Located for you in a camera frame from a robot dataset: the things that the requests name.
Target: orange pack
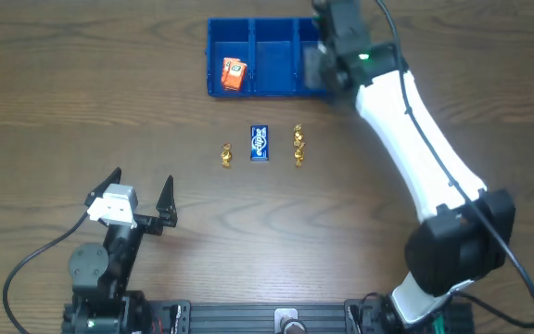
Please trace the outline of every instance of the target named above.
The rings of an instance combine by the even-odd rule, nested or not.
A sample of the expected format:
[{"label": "orange pack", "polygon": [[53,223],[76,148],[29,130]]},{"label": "orange pack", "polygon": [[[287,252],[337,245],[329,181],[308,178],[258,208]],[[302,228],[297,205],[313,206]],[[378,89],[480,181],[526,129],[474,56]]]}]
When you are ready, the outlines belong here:
[{"label": "orange pack", "polygon": [[223,65],[222,65],[222,85],[225,83],[226,78],[228,77],[228,71],[232,67],[233,62],[238,62],[240,59],[238,58],[224,58],[223,59]]},{"label": "orange pack", "polygon": [[242,88],[242,81],[244,80],[246,73],[247,64],[241,61],[233,61],[230,65],[230,69],[226,73],[223,89],[239,92],[240,88]]}]

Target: wooden table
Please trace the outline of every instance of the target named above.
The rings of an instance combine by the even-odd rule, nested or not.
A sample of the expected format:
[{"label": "wooden table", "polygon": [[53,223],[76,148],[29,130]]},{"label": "wooden table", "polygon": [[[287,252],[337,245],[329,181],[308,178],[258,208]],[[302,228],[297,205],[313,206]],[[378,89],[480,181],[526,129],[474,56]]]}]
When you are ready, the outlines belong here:
[{"label": "wooden table", "polygon": [[[514,195],[511,245],[534,279],[534,0],[388,6],[440,128],[491,189]],[[362,10],[373,38],[388,39],[374,3]],[[0,333],[14,332],[1,302],[9,271],[70,228],[117,166],[143,213],[175,178],[179,223],[144,238],[130,283],[150,299],[332,302],[401,283],[415,212],[368,125],[317,100],[207,96],[207,18],[310,13],[299,0],[0,0]],[[268,163],[248,160],[255,123],[270,125]],[[58,332],[72,250],[104,234],[85,224],[19,272],[11,306],[31,332]],[[472,291],[534,316],[510,264]],[[478,333],[520,332],[480,309],[476,322]]]}]

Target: blue tray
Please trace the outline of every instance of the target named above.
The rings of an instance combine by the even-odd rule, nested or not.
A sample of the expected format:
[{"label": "blue tray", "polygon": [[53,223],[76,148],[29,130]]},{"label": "blue tray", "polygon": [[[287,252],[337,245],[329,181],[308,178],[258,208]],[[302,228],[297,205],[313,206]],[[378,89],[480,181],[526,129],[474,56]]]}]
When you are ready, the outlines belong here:
[{"label": "blue tray", "polygon": [[[316,45],[312,18],[208,19],[208,94],[214,97],[323,96],[304,85],[303,50]],[[222,88],[223,59],[248,64],[240,92]]]}]

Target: wood grain surface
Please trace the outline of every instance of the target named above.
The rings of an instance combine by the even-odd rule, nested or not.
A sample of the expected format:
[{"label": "wood grain surface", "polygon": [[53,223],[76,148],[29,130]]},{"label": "wood grain surface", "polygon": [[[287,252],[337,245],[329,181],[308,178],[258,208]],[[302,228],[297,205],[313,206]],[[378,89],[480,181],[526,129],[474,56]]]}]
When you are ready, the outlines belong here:
[{"label": "wood grain surface", "polygon": [[[422,98],[458,154],[514,195],[511,245],[534,279],[534,0],[388,0]],[[373,38],[389,38],[372,2]],[[207,96],[207,18],[309,16],[307,0],[0,0],[0,333],[9,271],[84,210],[113,168],[154,213],[175,179],[179,223],[145,237],[131,289],[192,302],[338,302],[390,291],[417,227],[411,197],[371,128],[311,99]],[[294,167],[301,122],[306,160]],[[253,123],[272,159],[248,160]],[[221,145],[233,144],[233,168]],[[86,224],[22,269],[11,306],[59,332],[67,261],[105,230]],[[473,293],[530,320],[510,264]],[[477,333],[521,333],[476,308]]]}]

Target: black cable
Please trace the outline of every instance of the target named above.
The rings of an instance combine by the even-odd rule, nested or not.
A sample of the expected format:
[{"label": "black cable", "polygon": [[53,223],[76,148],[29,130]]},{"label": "black cable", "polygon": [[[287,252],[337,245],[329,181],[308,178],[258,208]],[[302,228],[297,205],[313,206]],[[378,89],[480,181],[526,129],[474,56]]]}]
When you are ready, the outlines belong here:
[{"label": "black cable", "polygon": [[18,319],[16,319],[14,314],[11,312],[11,308],[9,308],[9,299],[7,298],[7,292],[9,291],[9,285],[11,284],[11,280],[18,273],[19,269],[21,269],[24,266],[24,264],[28,263],[30,260],[38,256],[43,251],[46,251],[50,249],[51,247],[57,245],[60,241],[62,241],[63,239],[71,235],[73,232],[75,232],[75,230],[78,229],[78,227],[80,227],[80,225],[83,223],[83,221],[85,220],[87,216],[88,216],[88,212],[84,212],[82,217],[80,217],[80,220],[78,220],[78,222],[69,231],[65,232],[65,234],[63,234],[61,237],[56,238],[55,240],[47,243],[40,249],[35,250],[32,254],[26,256],[24,260],[20,261],[18,265],[16,265],[14,270],[12,270],[11,273],[9,273],[9,276],[7,276],[6,284],[4,284],[4,309],[6,309],[7,317],[9,318],[11,323],[14,324],[14,326],[18,329],[20,333],[29,334],[28,331],[22,325],[19,324]]},{"label": "black cable", "polygon": [[[440,158],[440,156],[438,155],[438,153],[436,152],[436,150],[434,149],[434,147],[432,146],[430,141],[427,139],[426,134],[424,134],[424,131],[422,130],[421,126],[419,125],[419,123],[415,119],[415,116],[413,115],[412,107],[410,106],[409,99],[407,97],[407,89],[405,87],[405,79],[403,78],[403,61],[402,61],[403,60],[403,55],[402,55],[402,52],[401,52],[401,41],[399,39],[399,34],[397,32],[397,27],[395,26],[395,22],[393,21],[392,17],[390,16],[390,13],[388,12],[388,9],[387,9],[387,6],[384,3],[384,0],[375,0],[375,1],[378,4],[378,6],[380,7],[380,9],[382,9],[382,11],[385,13],[385,18],[387,19],[388,26],[390,27],[391,32],[393,34],[393,39],[394,39],[394,42],[395,42],[395,57],[396,57],[396,60],[397,60],[397,63],[398,63],[398,67],[399,67],[400,90],[401,90],[402,97],[403,97],[403,102],[404,102],[405,108],[406,108],[405,113],[407,115],[409,115],[409,117],[411,118],[411,120],[413,122],[413,125],[415,126],[415,129],[417,130],[419,135],[422,137],[422,139],[426,143],[426,146],[429,148],[430,152],[434,156],[434,159],[438,163],[439,167],[442,169],[442,171],[448,177],[450,185],[454,186],[454,188],[459,192],[459,194],[461,194],[461,196],[463,197],[465,203],[471,208],[471,210],[477,216],[477,218],[479,219],[481,224],[483,224],[484,227],[488,230],[488,232],[491,235],[491,237],[496,242],[498,242],[498,244],[500,245],[500,248],[508,256],[508,258],[512,262],[513,266],[516,268],[516,271],[518,272],[520,277],[525,282],[525,285],[527,286],[527,289],[528,289],[528,293],[530,294],[530,296],[532,297],[533,302],[534,302],[534,284],[533,284],[533,281],[528,276],[527,271],[522,266],[522,264],[520,264],[520,262],[516,259],[515,255],[512,253],[512,251],[510,250],[508,245],[504,242],[504,240],[502,239],[502,237],[500,236],[498,231],[496,231],[496,229],[491,225],[491,223],[488,220],[488,218],[486,218],[486,216],[483,214],[483,212],[481,212],[481,210],[475,205],[475,203],[467,196],[467,194],[461,188],[459,183],[454,179],[454,177],[452,177],[451,172],[449,172],[448,168],[446,168],[446,166],[442,162],[442,159]],[[457,291],[457,292],[454,293],[454,295],[457,295],[457,296],[460,296],[460,297],[464,297],[464,298],[468,299],[469,301],[476,303],[480,307],[486,309],[488,312],[490,312],[490,313],[492,313],[494,315],[497,315],[499,318],[509,322],[510,324],[513,324],[513,325],[518,326],[520,328],[534,328],[534,321],[529,323],[529,322],[522,322],[520,320],[516,320],[516,319],[512,318],[511,316],[506,315],[505,313],[495,309],[492,306],[489,306],[485,302],[482,302],[478,298],[473,297],[473,296],[471,296],[469,294]]]}]

